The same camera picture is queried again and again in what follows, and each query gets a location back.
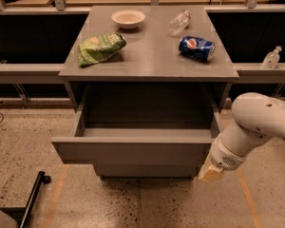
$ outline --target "black metal bar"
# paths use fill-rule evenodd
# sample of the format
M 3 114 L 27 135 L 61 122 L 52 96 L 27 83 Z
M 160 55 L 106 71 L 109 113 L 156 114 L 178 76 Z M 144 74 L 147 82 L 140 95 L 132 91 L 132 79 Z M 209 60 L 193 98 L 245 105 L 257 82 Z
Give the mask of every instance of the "black metal bar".
M 22 217 L 22 221 L 20 223 L 19 228 L 25 228 L 27 225 L 27 222 L 29 220 L 29 215 L 31 213 L 32 207 L 34 205 L 34 202 L 36 201 L 41 183 L 44 182 L 45 180 L 45 172 L 44 171 L 40 171 L 38 173 L 38 176 L 36 178 L 36 181 L 34 183 L 34 186 L 31 190 L 30 196 L 28 198 L 28 202 L 27 202 L 27 206 L 26 206 L 26 211 Z

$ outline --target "gray table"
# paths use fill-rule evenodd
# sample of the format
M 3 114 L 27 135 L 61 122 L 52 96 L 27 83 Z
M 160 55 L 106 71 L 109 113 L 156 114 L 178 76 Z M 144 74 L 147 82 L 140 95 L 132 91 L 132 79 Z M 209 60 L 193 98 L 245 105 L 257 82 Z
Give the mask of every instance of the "gray table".
M 141 10 L 135 30 L 111 20 L 116 10 Z M 188 9 L 192 21 L 179 38 L 168 23 Z M 118 31 L 127 41 L 108 62 L 79 68 L 77 46 Z M 180 55 L 184 35 L 216 43 L 202 63 Z M 101 177 L 194 177 L 221 130 L 219 109 L 238 78 L 203 7 L 93 7 L 59 74 L 76 110 L 71 137 L 52 142 L 67 163 L 92 163 Z

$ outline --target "green chip bag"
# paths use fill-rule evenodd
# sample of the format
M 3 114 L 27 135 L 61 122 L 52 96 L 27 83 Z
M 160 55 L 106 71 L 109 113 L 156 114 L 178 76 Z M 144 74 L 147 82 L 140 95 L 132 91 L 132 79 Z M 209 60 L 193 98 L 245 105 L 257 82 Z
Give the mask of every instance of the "green chip bag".
M 79 67 L 87 67 L 103 62 L 126 45 L 120 34 L 109 33 L 88 38 L 78 46 Z

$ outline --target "plastic bottle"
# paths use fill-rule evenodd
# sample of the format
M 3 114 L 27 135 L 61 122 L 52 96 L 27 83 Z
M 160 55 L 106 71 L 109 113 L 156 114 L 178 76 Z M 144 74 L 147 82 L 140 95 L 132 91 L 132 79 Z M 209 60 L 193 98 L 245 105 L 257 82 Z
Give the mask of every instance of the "plastic bottle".
M 177 36 L 189 25 L 191 20 L 190 12 L 182 10 L 169 24 L 169 33 L 172 36 Z
M 264 58 L 264 61 L 262 63 L 262 67 L 268 68 L 268 69 L 274 69 L 276 68 L 276 65 L 279 61 L 279 52 L 282 50 L 281 47 L 277 46 L 275 47 L 274 51 L 269 52 L 266 57 Z

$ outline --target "floor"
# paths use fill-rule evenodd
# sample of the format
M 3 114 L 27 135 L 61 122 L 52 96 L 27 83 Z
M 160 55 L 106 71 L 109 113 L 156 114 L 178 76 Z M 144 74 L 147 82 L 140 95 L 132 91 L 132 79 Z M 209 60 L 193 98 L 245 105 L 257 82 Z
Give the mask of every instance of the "floor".
M 223 180 L 100 180 L 89 165 L 63 165 L 51 137 L 68 136 L 64 101 L 0 101 L 0 207 L 25 206 L 40 170 L 33 228 L 285 228 L 285 142 L 272 138 Z M 223 110 L 225 125 L 232 119 Z

